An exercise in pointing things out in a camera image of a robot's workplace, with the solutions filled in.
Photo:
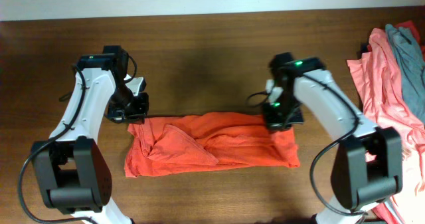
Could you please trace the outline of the orange printed t-shirt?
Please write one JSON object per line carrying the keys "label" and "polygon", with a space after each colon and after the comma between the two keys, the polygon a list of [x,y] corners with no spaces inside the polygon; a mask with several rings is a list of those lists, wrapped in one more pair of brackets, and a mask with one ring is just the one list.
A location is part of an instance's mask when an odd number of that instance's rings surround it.
{"label": "orange printed t-shirt", "polygon": [[131,124],[126,177],[300,165],[293,130],[271,132],[260,115],[211,112]]}

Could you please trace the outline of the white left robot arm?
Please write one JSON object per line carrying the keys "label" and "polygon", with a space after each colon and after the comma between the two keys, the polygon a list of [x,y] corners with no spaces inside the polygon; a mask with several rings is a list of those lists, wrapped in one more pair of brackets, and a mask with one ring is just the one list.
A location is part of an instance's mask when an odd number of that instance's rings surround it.
{"label": "white left robot arm", "polygon": [[42,200],[66,216],[62,223],[133,223],[112,199],[112,174],[98,147],[103,118],[116,124],[147,118],[145,79],[128,74],[132,60],[119,45],[80,57],[64,115],[49,139],[31,148]]}

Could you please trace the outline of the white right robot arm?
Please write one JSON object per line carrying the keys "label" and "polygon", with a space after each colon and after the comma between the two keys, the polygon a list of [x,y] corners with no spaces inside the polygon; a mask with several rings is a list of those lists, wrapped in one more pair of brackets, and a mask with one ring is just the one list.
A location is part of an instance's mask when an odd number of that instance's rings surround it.
{"label": "white right robot arm", "polygon": [[332,139],[313,159],[310,180],[319,159],[337,148],[330,177],[333,197],[326,201],[311,183],[325,208],[310,223],[362,223],[368,211],[402,191],[399,133],[368,119],[318,58],[296,60],[282,53],[270,61],[269,69],[272,79],[261,105],[267,129],[277,132],[303,123],[301,107],[306,106]]}

